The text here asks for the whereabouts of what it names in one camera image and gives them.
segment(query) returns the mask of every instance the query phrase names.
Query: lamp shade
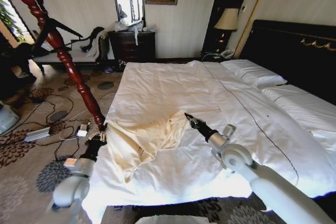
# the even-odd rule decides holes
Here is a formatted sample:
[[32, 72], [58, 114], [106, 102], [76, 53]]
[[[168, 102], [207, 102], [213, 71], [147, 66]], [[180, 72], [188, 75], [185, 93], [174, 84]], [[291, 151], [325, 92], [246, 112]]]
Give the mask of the lamp shade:
[[226, 8], [215, 25], [215, 28], [221, 30], [236, 30], [237, 29], [237, 18], [238, 18], [237, 8]]

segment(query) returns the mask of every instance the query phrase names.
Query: floral carpet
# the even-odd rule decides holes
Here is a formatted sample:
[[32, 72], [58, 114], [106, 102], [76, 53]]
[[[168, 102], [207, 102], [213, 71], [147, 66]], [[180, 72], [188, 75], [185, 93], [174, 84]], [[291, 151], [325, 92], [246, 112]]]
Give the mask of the floral carpet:
[[[31, 66], [37, 77], [35, 83], [4, 100], [22, 116], [9, 132], [0, 136], [0, 224], [34, 224], [44, 213], [51, 200], [51, 192], [70, 176], [63, 167], [64, 160], [79, 157], [85, 139], [73, 138], [81, 123], [94, 128], [93, 119], [86, 109], [76, 86], [62, 69], [47, 66], [42, 76]], [[122, 74], [81, 68], [86, 84], [106, 114], [118, 89]], [[22, 142], [30, 131], [50, 127], [50, 136], [34, 143]], [[108, 207], [102, 223], [134, 224], [138, 219], [152, 215], [193, 215], [207, 217], [210, 222], [228, 224], [284, 223], [273, 212], [265, 209], [261, 200], [249, 198], [210, 198], [168, 206], [113, 206]], [[78, 223], [90, 223], [84, 211]]]

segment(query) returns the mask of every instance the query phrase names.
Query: white duvet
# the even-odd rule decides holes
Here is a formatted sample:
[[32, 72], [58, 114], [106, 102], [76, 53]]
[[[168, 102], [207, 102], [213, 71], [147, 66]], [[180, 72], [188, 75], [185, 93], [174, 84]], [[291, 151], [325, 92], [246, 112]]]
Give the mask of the white duvet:
[[[309, 197], [336, 190], [335, 160], [297, 122], [259, 90], [218, 63], [128, 63], [106, 121], [150, 123], [184, 110], [221, 132], [237, 127], [232, 142], [277, 171]], [[239, 175], [223, 170], [198, 131], [188, 127], [179, 147], [158, 152], [125, 183], [111, 158], [113, 140], [99, 151], [83, 207], [100, 223], [108, 205], [177, 204], [208, 197], [248, 197]]]

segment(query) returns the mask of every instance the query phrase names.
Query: wooden dresser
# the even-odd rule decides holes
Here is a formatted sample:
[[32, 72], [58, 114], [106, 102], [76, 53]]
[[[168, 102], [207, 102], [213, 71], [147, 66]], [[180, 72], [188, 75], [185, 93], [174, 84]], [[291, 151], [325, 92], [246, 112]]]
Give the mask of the wooden dresser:
[[138, 45], [135, 44], [134, 32], [131, 31], [111, 31], [109, 37], [116, 60], [126, 62], [155, 61], [155, 32], [139, 32]]

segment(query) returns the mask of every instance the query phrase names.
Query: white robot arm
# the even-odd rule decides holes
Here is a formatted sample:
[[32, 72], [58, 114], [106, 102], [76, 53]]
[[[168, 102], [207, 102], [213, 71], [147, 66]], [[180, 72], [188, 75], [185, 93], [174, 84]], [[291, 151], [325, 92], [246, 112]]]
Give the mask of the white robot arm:
[[77, 224], [82, 201], [90, 189], [89, 180], [98, 150], [105, 144], [104, 132], [88, 141], [88, 148], [77, 160], [72, 176], [56, 187], [45, 215], [36, 224]]
[[330, 217], [309, 197], [271, 168], [253, 161], [250, 152], [229, 138], [235, 131], [228, 124], [224, 135], [210, 129], [205, 122], [185, 114], [191, 127], [197, 129], [212, 146], [212, 154], [221, 165], [241, 174], [252, 191], [287, 224], [332, 224]]
[[[212, 147], [212, 154], [223, 168], [230, 168], [248, 180], [253, 192], [288, 224], [334, 224], [309, 197], [271, 168], [253, 161], [250, 152], [229, 139], [235, 131], [227, 125], [224, 134], [210, 129], [205, 122], [186, 114], [191, 127], [197, 129]], [[72, 176], [57, 186], [53, 200], [37, 224], [76, 224], [81, 203], [89, 191], [89, 179], [98, 150], [105, 145], [104, 133], [89, 140], [86, 152], [77, 160]]]

